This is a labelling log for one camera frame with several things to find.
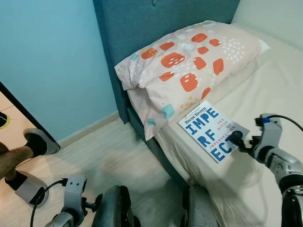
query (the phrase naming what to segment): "book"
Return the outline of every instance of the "book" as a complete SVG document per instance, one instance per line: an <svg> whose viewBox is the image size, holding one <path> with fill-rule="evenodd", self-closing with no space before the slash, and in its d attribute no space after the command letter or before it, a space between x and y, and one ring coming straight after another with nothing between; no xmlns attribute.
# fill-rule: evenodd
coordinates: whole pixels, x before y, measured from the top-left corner
<svg viewBox="0 0 303 227"><path fill-rule="evenodd" d="M207 101L198 105L178 124L217 163L221 163L237 149L237 146L231 142L231 135L244 139L249 133L248 129L233 122Z"/></svg>

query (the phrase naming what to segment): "light blue wall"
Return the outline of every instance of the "light blue wall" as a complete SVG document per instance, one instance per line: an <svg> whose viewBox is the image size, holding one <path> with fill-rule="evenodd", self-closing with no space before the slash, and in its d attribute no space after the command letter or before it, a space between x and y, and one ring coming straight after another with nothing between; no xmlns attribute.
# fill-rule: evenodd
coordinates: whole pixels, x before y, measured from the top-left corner
<svg viewBox="0 0 303 227"><path fill-rule="evenodd" d="M0 81L56 140L112 114L92 0L1 0Z"/></svg>

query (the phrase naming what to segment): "teal upholstered headboard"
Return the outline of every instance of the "teal upholstered headboard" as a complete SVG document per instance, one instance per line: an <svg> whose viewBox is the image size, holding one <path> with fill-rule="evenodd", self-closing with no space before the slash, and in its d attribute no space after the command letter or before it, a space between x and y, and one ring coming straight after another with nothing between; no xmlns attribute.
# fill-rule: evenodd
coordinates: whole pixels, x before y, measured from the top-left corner
<svg viewBox="0 0 303 227"><path fill-rule="evenodd" d="M93 0L121 119L129 121L128 95L114 66L180 28L214 20L231 23L240 0Z"/></svg>

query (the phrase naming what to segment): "white bedsheet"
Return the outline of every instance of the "white bedsheet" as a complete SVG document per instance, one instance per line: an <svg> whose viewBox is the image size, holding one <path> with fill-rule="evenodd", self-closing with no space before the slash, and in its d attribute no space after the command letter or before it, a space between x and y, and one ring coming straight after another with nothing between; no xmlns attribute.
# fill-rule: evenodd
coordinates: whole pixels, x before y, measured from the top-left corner
<svg viewBox="0 0 303 227"><path fill-rule="evenodd" d="M229 77L209 94L208 102L249 129L249 137L260 135L254 118L262 113L286 115L302 125L302 52L237 26L255 34L272 49L255 60L258 67L251 77L243 75L245 71ZM281 121L280 148L303 162L303 133L290 122ZM184 179L208 189L221 227L281 226L281 192L264 165L239 151L217 164L176 123L161 129L155 138Z"/></svg>

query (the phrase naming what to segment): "pillowcase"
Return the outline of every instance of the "pillowcase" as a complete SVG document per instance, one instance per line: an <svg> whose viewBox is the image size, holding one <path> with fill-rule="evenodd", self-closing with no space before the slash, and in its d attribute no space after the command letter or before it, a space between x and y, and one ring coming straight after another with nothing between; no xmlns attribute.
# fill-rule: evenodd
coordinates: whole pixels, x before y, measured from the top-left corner
<svg viewBox="0 0 303 227"><path fill-rule="evenodd" d="M269 48L231 25L205 21L168 34L115 66L134 103L146 140L180 120L225 78Z"/></svg>

